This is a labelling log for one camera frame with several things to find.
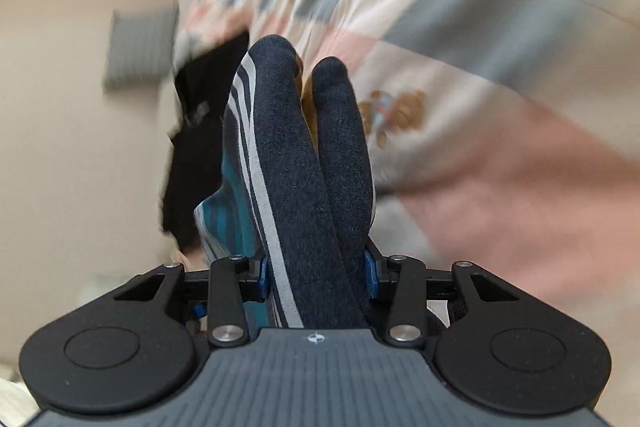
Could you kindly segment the grey striped pillow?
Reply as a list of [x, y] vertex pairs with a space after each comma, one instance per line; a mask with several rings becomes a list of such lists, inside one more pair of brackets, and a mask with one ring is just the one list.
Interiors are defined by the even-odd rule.
[[114, 11], [106, 67], [104, 91], [157, 84], [171, 71], [179, 8], [125, 13]]

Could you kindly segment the navy teal striped sweater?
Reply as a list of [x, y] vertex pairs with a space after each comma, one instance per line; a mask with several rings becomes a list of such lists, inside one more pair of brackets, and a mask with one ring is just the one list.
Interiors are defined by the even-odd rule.
[[361, 329], [374, 186], [362, 118], [335, 57], [304, 72], [280, 36], [257, 41], [233, 77], [221, 186], [195, 210], [206, 256], [269, 260], [273, 324]]

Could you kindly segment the pink grey checkered bedsheet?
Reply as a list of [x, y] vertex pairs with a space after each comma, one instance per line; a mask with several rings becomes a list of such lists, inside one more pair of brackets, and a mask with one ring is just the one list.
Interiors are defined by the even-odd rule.
[[194, 0], [184, 63], [240, 31], [348, 67], [388, 251], [542, 298], [639, 278], [639, 0]]

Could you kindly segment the black garment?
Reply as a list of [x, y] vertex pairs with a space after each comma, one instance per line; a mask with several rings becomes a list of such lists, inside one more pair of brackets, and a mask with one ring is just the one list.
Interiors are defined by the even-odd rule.
[[221, 184], [222, 125], [236, 70], [248, 50], [246, 31], [178, 69], [180, 114], [169, 135], [171, 156], [162, 196], [162, 230], [183, 254], [201, 245], [194, 210]]

